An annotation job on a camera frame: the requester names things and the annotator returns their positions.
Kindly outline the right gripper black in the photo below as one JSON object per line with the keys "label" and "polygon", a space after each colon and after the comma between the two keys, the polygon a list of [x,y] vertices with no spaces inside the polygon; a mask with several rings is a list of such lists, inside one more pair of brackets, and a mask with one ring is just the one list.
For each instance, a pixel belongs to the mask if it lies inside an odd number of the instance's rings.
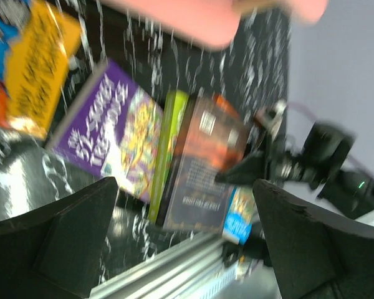
{"label": "right gripper black", "polygon": [[265,179],[277,186],[287,181],[306,183],[311,181],[311,173],[298,154],[285,148],[285,137],[271,136],[264,141],[264,152],[255,151],[243,158],[238,164],[215,176],[217,183],[237,186],[252,186],[257,179]]}

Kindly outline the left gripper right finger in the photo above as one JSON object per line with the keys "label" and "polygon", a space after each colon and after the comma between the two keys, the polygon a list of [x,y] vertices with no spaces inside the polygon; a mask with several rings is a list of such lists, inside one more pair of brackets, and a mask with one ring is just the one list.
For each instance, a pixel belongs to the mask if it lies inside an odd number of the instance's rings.
{"label": "left gripper right finger", "polygon": [[265,180],[252,191],[282,298],[374,298],[374,227]]}

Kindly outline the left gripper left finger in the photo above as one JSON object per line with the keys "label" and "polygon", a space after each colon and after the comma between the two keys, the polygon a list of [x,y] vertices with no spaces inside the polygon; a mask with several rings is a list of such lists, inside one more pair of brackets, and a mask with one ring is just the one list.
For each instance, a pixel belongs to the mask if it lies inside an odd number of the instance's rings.
{"label": "left gripper left finger", "polygon": [[117,199],[107,177],[0,222],[0,298],[88,298]]}

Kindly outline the dark brown paperback book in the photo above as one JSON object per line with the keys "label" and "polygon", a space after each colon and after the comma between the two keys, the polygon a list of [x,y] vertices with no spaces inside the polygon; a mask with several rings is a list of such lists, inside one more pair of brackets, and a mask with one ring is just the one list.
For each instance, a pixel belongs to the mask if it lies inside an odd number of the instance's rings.
{"label": "dark brown paperback book", "polygon": [[222,232],[234,187],[217,183],[216,175],[242,160],[248,136],[239,116],[212,98],[190,96],[156,225],[164,230]]}

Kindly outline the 130-storey treehouse orange book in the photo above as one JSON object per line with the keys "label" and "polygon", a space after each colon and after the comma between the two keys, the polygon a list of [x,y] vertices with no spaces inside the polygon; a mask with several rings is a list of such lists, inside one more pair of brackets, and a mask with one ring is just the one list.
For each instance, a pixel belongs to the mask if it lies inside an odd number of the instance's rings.
{"label": "130-storey treehouse orange book", "polygon": [[46,1],[0,1],[0,127],[46,138],[81,32]]}

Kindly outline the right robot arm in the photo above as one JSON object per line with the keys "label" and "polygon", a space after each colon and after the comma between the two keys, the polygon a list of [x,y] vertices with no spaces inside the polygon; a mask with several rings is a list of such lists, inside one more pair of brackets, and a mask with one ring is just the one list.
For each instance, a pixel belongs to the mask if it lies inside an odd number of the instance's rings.
{"label": "right robot arm", "polygon": [[331,123],[313,124],[299,153],[286,147],[287,138],[270,133],[259,149],[241,162],[216,175],[216,182],[250,186],[257,179],[276,185],[304,183],[317,198],[325,199],[345,217],[360,219],[374,214],[374,177],[361,167],[345,170],[343,163],[354,144],[354,136]]}

